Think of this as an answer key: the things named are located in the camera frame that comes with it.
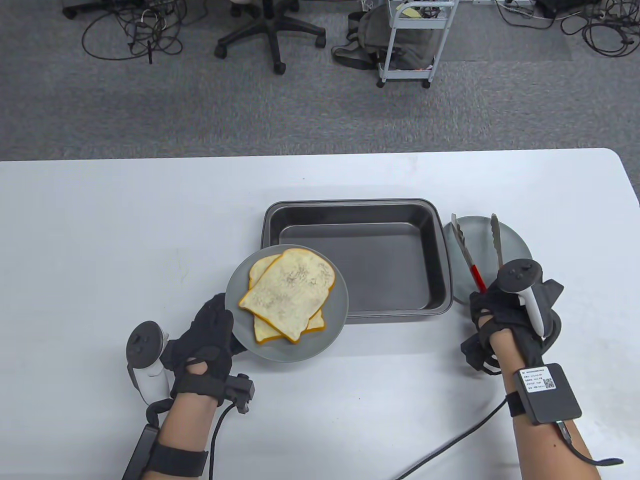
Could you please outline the person's left hand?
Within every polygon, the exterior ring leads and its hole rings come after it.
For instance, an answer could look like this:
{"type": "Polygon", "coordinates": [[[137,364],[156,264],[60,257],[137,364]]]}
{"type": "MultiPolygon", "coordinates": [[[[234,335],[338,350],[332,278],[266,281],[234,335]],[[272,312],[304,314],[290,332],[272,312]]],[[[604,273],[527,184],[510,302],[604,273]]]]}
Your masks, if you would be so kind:
{"type": "Polygon", "coordinates": [[[226,295],[219,293],[199,309],[185,333],[167,343],[160,361],[174,375],[171,398],[192,393],[223,404],[233,356],[245,351],[233,336],[233,327],[226,295]]]}

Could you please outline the person's right hand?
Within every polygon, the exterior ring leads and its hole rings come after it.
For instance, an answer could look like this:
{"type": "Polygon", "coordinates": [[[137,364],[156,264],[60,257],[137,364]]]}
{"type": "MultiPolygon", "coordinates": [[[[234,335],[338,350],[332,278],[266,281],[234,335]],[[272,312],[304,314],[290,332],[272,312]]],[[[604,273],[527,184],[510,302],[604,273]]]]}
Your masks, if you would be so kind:
{"type": "Polygon", "coordinates": [[[502,291],[493,282],[486,292],[472,292],[469,296],[470,315],[476,327],[478,341],[485,352],[494,353],[490,337],[502,330],[510,330],[523,357],[543,354],[543,340],[533,328],[525,306],[518,295],[502,291]]]}

